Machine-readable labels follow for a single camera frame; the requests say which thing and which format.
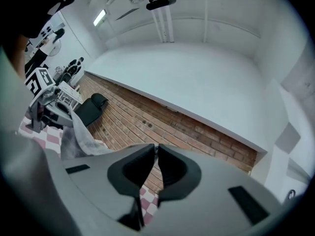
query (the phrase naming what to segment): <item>desk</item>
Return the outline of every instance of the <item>desk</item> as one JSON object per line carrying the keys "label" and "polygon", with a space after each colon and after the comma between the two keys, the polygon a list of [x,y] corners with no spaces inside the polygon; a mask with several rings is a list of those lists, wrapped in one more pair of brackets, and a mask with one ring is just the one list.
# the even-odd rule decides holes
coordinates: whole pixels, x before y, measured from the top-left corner
{"label": "desk", "polygon": [[73,108],[75,108],[79,103],[83,104],[81,95],[66,82],[62,81],[59,85],[59,89],[61,91],[61,94],[59,95],[59,100],[65,102],[71,107],[72,104],[75,102]]}

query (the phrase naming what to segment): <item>gray fabric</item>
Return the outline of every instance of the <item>gray fabric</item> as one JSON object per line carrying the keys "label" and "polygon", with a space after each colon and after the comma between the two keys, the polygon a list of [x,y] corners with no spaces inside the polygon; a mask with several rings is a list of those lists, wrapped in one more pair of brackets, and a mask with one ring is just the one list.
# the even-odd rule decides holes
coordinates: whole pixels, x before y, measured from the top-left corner
{"label": "gray fabric", "polygon": [[81,119],[70,110],[73,127],[63,128],[61,140],[61,160],[113,152],[96,142]]}

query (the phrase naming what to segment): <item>checkered floor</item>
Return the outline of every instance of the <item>checkered floor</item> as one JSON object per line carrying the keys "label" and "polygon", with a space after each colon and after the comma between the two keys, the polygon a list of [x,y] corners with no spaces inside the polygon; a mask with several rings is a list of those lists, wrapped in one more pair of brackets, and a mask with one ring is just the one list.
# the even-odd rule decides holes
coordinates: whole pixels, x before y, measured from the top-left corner
{"label": "checkered floor", "polygon": [[[34,139],[39,143],[42,148],[49,148],[54,150],[60,157],[61,139],[63,137],[63,131],[54,127],[45,127],[39,134],[26,128],[26,125],[30,123],[30,120],[24,118],[21,122],[19,133],[25,137]],[[107,147],[103,141],[99,141],[100,144]],[[151,191],[145,185],[140,189],[140,199],[142,206],[143,220],[146,225],[150,223],[156,210],[158,209],[158,196]]]}

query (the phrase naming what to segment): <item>fluorescent light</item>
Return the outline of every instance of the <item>fluorescent light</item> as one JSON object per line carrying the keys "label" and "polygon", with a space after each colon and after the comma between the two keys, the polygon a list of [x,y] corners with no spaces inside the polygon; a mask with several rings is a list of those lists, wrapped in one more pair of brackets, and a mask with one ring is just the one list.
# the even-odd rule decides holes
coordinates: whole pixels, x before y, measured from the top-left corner
{"label": "fluorescent light", "polygon": [[97,24],[101,21],[101,19],[106,15],[105,10],[102,10],[99,15],[97,16],[97,18],[94,20],[93,24],[94,26],[97,26]]}

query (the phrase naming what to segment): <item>brick wall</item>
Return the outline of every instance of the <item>brick wall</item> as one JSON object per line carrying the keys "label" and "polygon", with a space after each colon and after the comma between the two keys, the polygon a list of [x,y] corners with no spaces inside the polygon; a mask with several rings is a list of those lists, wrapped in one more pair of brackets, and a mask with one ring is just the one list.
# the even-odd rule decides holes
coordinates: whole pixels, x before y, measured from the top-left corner
{"label": "brick wall", "polygon": [[[79,84],[84,100],[96,92],[109,99],[102,117],[88,129],[110,149],[134,143],[169,144],[214,156],[246,173],[252,170],[256,151],[211,127],[89,73]],[[158,165],[145,185],[156,193],[163,188]]]}

